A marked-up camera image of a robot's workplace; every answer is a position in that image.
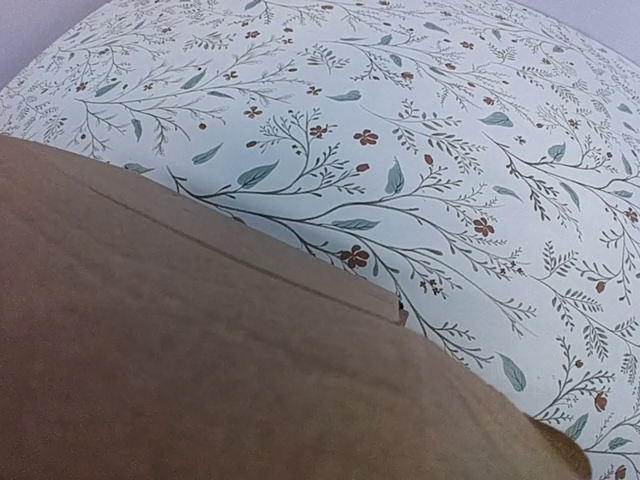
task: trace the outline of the floral patterned surface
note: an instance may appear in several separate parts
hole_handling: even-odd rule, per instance
[[[397,292],[595,478],[640,478],[639,86],[503,1],[127,0],[0,93],[0,131]]]

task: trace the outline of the brown surface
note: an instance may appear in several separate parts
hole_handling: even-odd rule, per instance
[[[393,295],[146,179],[0,137],[19,479],[571,479]]]

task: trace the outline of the floral pattern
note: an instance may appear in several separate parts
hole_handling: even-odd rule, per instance
[[[640,68],[503,0],[115,0],[0,93],[394,291],[407,327],[640,478]]]

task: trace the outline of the floral wallpaper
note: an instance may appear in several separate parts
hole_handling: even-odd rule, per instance
[[[639,90],[502,0],[117,0],[2,90],[0,131],[395,291],[594,478],[640,478]]]

